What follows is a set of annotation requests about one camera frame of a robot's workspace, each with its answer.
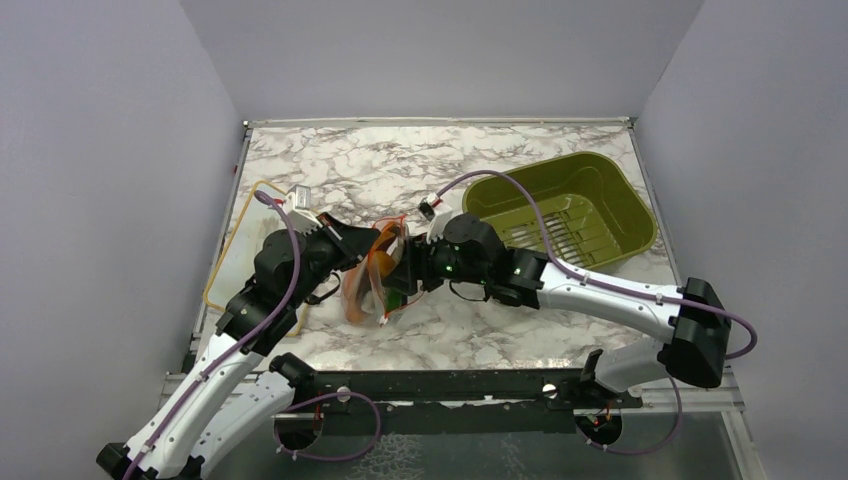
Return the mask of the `green toy vegetable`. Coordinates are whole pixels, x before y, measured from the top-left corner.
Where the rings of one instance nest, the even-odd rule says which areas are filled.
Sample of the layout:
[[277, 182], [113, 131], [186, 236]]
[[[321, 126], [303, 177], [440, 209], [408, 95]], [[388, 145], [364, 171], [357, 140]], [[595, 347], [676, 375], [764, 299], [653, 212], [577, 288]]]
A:
[[390, 291], [386, 297], [386, 313], [401, 309], [407, 304], [408, 297], [397, 291]]

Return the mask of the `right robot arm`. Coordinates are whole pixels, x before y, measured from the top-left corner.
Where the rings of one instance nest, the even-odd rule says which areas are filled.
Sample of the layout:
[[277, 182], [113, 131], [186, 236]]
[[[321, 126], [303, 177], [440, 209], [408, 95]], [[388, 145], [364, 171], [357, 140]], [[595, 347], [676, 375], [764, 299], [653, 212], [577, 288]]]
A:
[[641, 284], [580, 269], [508, 247], [491, 225], [461, 214], [434, 239], [406, 239], [399, 265], [384, 281], [405, 295], [447, 282], [480, 285], [486, 298], [503, 305], [578, 312], [645, 334], [632, 345], [591, 354], [576, 383], [589, 406], [666, 376], [701, 388], [722, 382], [731, 320], [705, 280]]

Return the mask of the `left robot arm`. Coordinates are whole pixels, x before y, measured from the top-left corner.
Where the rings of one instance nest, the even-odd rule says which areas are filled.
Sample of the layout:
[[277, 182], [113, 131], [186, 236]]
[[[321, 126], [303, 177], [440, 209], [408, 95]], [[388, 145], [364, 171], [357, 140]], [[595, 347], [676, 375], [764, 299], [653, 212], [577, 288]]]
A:
[[297, 372], [263, 374], [245, 396], [230, 395], [294, 327], [307, 297], [331, 273], [364, 260], [378, 236], [329, 214], [306, 234], [271, 233], [177, 390], [133, 437], [105, 445], [97, 464], [112, 479], [205, 479], [273, 412], [309, 406], [315, 386]]

